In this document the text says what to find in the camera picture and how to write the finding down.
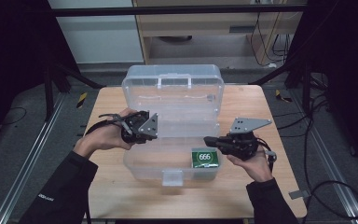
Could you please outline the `clear plastic storage box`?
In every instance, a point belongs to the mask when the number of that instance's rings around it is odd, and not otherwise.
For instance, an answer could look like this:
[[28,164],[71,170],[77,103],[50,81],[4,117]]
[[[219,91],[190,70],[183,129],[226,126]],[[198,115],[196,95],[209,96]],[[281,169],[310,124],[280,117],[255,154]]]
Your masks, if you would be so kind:
[[220,134],[225,83],[213,64],[133,65],[122,82],[127,106],[158,113],[158,138],[135,145],[124,165],[136,179],[155,179],[165,187],[186,181],[211,181],[217,168],[193,168],[193,148],[207,147],[203,138]]

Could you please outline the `white cabinet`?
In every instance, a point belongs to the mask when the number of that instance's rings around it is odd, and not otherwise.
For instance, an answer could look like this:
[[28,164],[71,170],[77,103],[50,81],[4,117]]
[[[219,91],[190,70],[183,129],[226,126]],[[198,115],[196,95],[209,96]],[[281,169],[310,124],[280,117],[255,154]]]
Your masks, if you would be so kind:
[[[53,9],[132,7],[131,0],[48,0]],[[59,17],[77,63],[142,63],[134,16]]]

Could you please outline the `black horizontal bar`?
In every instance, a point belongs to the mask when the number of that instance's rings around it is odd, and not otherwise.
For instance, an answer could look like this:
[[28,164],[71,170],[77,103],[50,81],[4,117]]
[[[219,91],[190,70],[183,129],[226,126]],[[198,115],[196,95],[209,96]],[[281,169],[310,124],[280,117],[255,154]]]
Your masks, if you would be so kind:
[[210,5],[210,6],[167,6],[167,7],[100,7],[100,8],[59,8],[51,9],[56,17],[83,16],[129,16],[169,14],[212,14],[212,13],[259,13],[259,12],[300,12],[308,5]]

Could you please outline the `grey tape piece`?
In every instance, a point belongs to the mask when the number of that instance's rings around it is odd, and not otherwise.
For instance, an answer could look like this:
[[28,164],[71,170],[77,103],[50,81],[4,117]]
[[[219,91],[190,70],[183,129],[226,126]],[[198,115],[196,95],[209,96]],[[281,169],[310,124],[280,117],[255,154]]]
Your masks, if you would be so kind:
[[299,190],[296,190],[296,191],[291,191],[289,193],[289,196],[290,196],[290,198],[292,200],[298,199],[298,198],[306,199],[306,198],[309,198],[310,193],[307,190],[299,189]]

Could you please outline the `black yellow striped tape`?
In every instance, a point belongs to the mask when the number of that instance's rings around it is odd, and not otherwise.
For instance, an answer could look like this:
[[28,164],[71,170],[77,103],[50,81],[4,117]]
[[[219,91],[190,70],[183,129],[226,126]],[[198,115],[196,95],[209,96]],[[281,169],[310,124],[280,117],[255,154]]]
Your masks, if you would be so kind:
[[293,102],[293,100],[290,97],[283,97],[282,93],[279,90],[275,90],[275,98],[280,100],[280,101],[284,101],[286,103]]
[[82,107],[82,105],[85,103],[87,95],[88,95],[87,92],[82,92],[80,94],[79,99],[78,99],[77,104],[76,104],[76,108],[81,108]]

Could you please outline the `black metal stand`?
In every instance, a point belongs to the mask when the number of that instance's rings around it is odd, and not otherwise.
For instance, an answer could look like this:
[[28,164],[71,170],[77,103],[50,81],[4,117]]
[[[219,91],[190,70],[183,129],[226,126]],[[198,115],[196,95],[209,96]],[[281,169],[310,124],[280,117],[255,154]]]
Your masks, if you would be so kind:
[[306,60],[287,60],[284,65],[270,72],[260,79],[250,82],[250,85],[264,85],[273,78],[288,73],[284,85],[289,88],[295,88],[299,83],[302,84],[302,108],[306,112],[310,112],[310,74],[311,66]]
[[52,84],[56,85],[56,87],[59,89],[59,92],[68,92],[69,90],[71,90],[71,85],[66,78],[67,76],[73,77],[93,89],[104,88],[104,85],[98,84],[86,77],[83,77],[79,72],[75,71],[74,69],[66,67],[60,63],[47,63],[44,66],[43,70],[46,99],[45,121],[50,120],[54,113]]

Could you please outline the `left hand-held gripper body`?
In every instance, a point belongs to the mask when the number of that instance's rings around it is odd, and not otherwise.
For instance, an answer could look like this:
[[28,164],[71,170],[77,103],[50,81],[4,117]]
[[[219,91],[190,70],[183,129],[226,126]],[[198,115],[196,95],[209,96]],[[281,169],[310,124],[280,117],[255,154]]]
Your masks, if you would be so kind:
[[139,111],[122,121],[121,137],[128,144],[144,144],[158,138],[158,113]]

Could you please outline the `person's left hand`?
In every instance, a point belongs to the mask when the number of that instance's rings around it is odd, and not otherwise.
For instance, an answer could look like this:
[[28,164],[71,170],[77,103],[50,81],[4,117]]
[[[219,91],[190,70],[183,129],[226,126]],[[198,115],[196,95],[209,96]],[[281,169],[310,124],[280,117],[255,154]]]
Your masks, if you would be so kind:
[[89,159],[96,150],[109,150],[116,147],[125,150],[130,150],[132,147],[132,144],[122,140],[121,124],[118,122],[97,128],[95,131],[84,135],[76,142],[73,151]]

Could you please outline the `aluminium floor rail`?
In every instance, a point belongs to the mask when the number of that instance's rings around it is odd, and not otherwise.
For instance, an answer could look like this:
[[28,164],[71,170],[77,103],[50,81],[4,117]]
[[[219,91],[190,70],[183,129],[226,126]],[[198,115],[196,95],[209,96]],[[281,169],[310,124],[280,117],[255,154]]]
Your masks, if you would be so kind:
[[[302,108],[301,96],[298,92],[290,91],[290,93],[296,104],[296,107],[298,108],[298,111],[305,117],[303,119],[303,122],[306,126],[303,165],[304,176],[310,193],[309,198],[306,198],[306,207],[309,208],[312,201],[317,202],[316,193],[318,189],[332,186],[345,211],[343,217],[347,218],[351,224],[358,224],[358,191],[356,191],[351,185],[347,183],[346,178],[339,171],[336,163],[333,161],[332,156],[327,151],[326,144],[324,143],[320,132],[313,125],[313,112],[306,112]],[[314,185],[310,183],[308,168],[309,141],[311,141],[315,147],[315,150],[322,162],[323,168],[328,175],[327,180],[323,180]]]
[[18,199],[21,196],[21,193],[23,192],[25,184],[27,183],[27,180],[31,172],[33,171],[34,166],[36,165],[39,155],[48,140],[48,137],[56,123],[56,120],[62,111],[62,105],[65,101],[65,98],[66,98],[65,93],[58,94],[57,100],[53,105],[53,112],[50,118],[44,122],[6,198],[0,205],[0,224],[7,224],[12,214],[12,211],[15,205],[17,204]]

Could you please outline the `beige wooden desk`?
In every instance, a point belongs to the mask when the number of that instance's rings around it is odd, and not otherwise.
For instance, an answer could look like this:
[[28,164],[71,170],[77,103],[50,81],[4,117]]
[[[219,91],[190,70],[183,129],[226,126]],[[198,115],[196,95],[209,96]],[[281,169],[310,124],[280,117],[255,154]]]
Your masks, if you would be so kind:
[[[135,7],[210,5],[294,5],[307,0],[131,0]],[[258,63],[272,59],[274,39],[296,32],[300,12],[212,13],[138,15],[136,17],[143,55],[150,62],[152,40],[157,37],[196,35],[244,35]]]

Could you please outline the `green cardboard box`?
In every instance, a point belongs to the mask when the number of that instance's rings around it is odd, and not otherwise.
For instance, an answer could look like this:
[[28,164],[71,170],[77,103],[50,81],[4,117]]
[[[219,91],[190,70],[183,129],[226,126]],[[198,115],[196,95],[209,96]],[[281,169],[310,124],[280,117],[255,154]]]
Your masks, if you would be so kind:
[[214,148],[193,148],[191,159],[193,168],[217,168],[220,166],[218,153]]

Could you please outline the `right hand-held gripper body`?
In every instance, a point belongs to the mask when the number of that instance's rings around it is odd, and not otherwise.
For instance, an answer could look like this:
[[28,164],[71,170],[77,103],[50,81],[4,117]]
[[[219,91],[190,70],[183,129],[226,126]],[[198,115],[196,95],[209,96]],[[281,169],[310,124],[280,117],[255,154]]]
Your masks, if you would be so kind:
[[270,151],[268,144],[255,136],[254,130],[271,123],[270,119],[235,118],[228,134],[222,137],[222,153],[247,161],[256,154],[259,146]]

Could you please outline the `person's right hand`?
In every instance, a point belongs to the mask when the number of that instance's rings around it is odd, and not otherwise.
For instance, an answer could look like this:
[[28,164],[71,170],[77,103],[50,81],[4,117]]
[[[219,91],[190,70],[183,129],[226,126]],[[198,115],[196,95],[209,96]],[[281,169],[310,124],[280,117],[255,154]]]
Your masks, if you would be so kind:
[[255,182],[267,182],[273,178],[266,159],[265,150],[263,148],[258,149],[255,155],[247,161],[243,161],[232,155],[227,155],[227,159],[234,165],[240,166],[244,169],[248,176],[250,176]]

